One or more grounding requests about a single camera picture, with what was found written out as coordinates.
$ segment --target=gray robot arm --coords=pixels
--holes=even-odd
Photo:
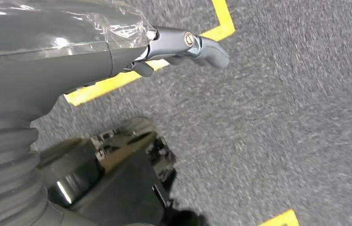
[[[95,225],[48,201],[35,169],[39,156],[30,150],[38,138],[30,123],[63,93],[113,77],[131,62],[190,57],[216,66],[210,53],[192,51],[205,39],[194,36],[199,40],[182,49],[155,49],[152,31],[139,11],[124,5],[0,1],[0,225]]]

